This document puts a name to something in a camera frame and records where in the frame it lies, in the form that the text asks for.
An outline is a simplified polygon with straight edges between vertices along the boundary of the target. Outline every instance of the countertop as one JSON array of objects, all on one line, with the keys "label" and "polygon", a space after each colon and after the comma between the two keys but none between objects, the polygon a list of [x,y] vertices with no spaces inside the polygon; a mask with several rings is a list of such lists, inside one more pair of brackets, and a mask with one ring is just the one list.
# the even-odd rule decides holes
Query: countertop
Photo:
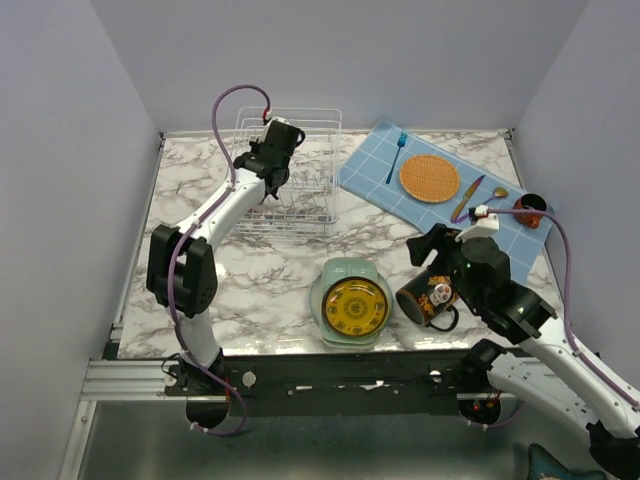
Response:
[{"label": "countertop", "polygon": [[[343,132],[341,160],[345,161],[365,137]],[[505,140],[498,131],[433,132],[421,137],[519,185]],[[305,149],[303,144],[296,156],[310,158],[318,153]],[[125,305],[118,358],[158,358],[178,350],[171,319],[145,288],[149,238],[158,224],[173,225],[193,213],[222,183],[225,171],[222,153],[212,138],[166,140]],[[330,258],[357,256],[372,260],[393,291],[420,272],[410,265],[405,245],[407,238],[419,235],[413,226],[349,192],[339,190],[338,195],[340,218],[326,242],[229,235],[215,252],[219,287],[210,310],[214,333],[225,355],[345,351],[322,342],[308,308],[309,287]],[[527,283],[554,308],[562,310],[542,254]],[[462,302],[456,306],[460,310],[458,327],[450,333],[440,333],[418,327],[396,304],[373,351],[463,349],[482,338],[509,345]]]}]

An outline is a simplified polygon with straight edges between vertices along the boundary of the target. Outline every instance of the dish rack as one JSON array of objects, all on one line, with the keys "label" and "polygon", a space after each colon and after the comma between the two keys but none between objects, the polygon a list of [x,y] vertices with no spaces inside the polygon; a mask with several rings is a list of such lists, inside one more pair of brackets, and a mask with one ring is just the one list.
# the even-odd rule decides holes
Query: dish rack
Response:
[{"label": "dish rack", "polygon": [[[264,107],[244,107],[238,113],[232,158],[249,150],[249,141],[262,133]],[[338,168],[342,113],[313,108],[273,108],[301,128],[306,138],[289,163],[290,176],[278,190],[279,199],[267,197],[235,225],[240,234],[277,237],[327,238],[338,221]]]}]

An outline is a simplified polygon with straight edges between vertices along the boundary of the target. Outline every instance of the woven placemat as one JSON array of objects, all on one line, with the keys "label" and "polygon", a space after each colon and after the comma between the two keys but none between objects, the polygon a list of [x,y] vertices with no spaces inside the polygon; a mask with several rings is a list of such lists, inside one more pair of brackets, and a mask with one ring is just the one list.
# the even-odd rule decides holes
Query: woven placemat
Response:
[{"label": "woven placemat", "polygon": [[436,155],[416,155],[400,169],[400,183],[409,195],[423,202],[440,203],[460,188],[460,174],[451,163]]}]

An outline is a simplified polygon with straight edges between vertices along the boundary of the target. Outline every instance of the mug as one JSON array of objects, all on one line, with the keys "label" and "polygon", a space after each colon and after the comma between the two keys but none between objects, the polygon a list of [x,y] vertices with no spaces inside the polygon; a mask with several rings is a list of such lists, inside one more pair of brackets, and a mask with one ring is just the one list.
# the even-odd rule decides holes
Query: mug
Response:
[{"label": "mug", "polygon": [[[398,305],[412,322],[440,331],[451,331],[458,323],[458,311],[453,306],[458,298],[449,277],[433,275],[428,269],[396,292]],[[444,310],[453,312],[452,324],[446,329],[430,325]]]},{"label": "mug", "polygon": [[[547,202],[540,195],[527,193],[516,200],[513,208],[515,210],[541,210],[546,212]],[[538,213],[514,213],[513,216],[519,223],[529,228],[538,228],[542,219],[542,215]]]}]

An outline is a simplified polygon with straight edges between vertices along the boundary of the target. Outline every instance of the spoon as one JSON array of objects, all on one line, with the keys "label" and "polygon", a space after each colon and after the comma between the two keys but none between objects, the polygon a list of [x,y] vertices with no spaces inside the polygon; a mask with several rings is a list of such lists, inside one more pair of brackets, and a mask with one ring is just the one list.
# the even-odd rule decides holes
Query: spoon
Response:
[{"label": "spoon", "polygon": [[[508,196],[509,196],[509,192],[507,192],[506,188],[496,187],[493,189],[493,193],[491,194],[491,196],[487,198],[484,202],[482,202],[480,205],[486,205],[487,203],[491,202],[492,200],[495,200],[496,198],[507,198]],[[462,223],[467,218],[469,218],[468,213],[458,218],[458,221],[456,223]]]}]

